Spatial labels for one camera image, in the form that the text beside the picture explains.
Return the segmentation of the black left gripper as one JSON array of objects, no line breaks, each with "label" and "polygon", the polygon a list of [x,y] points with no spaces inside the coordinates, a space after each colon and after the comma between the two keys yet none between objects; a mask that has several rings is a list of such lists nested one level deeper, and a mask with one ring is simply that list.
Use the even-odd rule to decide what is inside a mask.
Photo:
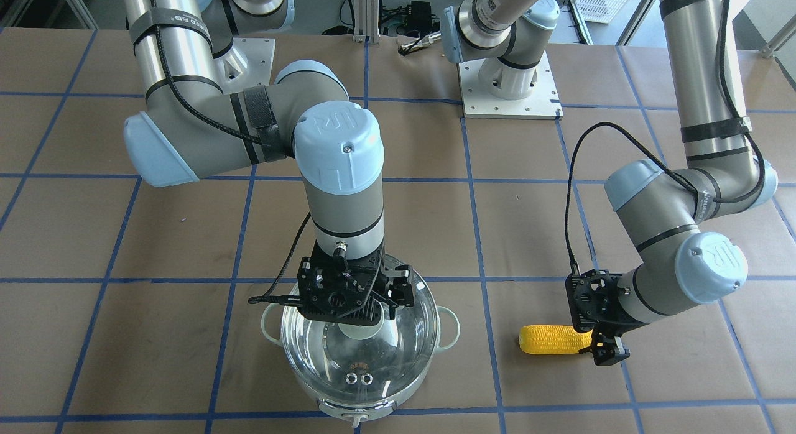
[{"label": "black left gripper", "polygon": [[574,330],[593,335],[591,354],[597,366],[613,366],[627,358],[627,348],[620,336],[629,331],[629,315],[622,309],[619,297],[624,287],[621,274],[608,270],[589,270],[582,275],[570,274],[565,281],[568,306]]}]

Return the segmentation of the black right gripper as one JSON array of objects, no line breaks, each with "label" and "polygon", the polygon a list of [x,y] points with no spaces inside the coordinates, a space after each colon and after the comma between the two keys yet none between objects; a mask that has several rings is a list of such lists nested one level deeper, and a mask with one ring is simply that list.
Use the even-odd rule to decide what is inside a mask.
[{"label": "black right gripper", "polygon": [[396,309],[415,305],[414,270],[386,254],[384,245],[360,259],[341,249],[327,254],[318,244],[298,271],[298,311],[307,320],[375,326]]}]

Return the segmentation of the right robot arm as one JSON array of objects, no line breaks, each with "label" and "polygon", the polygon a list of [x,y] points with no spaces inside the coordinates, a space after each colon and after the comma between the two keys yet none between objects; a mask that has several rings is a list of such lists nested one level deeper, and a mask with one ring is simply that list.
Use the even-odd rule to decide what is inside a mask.
[{"label": "right robot arm", "polygon": [[173,187],[248,165],[295,159],[315,245],[301,259],[298,295],[268,289],[248,303],[295,307],[307,320],[375,326],[415,306],[414,270],[384,249],[384,146],[373,113],[350,100],[323,63],[298,60],[273,85],[225,83],[231,35],[212,32],[217,0],[123,0],[147,111],[123,139],[137,173]]}]

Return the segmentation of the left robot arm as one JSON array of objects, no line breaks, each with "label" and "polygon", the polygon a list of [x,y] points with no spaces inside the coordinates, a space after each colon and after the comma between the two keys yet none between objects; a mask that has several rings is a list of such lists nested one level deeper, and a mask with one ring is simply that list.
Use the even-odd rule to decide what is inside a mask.
[{"label": "left robot arm", "polygon": [[[557,17],[531,12],[541,0],[463,0],[441,19],[445,55],[455,63],[486,60],[480,74],[489,93],[516,100],[555,28]],[[747,280],[744,253],[726,236],[702,232],[706,219],[742,213],[769,201],[778,175],[751,137],[731,0],[660,0],[673,71],[687,168],[671,170],[625,128],[600,122],[575,145],[565,205],[565,243],[571,273],[566,280],[573,328],[590,334],[580,352],[596,365],[629,357],[621,337],[629,330],[713,303]],[[575,159],[585,137],[611,127],[644,154],[606,179],[606,196],[642,263],[625,274],[581,273],[568,230]]]}]

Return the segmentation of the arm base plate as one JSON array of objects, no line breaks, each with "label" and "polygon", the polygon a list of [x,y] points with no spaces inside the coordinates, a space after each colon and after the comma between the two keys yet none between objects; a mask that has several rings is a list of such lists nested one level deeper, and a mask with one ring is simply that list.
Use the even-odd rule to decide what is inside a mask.
[{"label": "arm base plate", "polygon": [[275,48],[273,38],[234,37],[229,49],[214,58],[222,91],[230,94],[270,85]]},{"label": "arm base plate", "polygon": [[548,54],[528,69],[494,59],[458,65],[466,117],[490,119],[557,119],[563,116]]}]

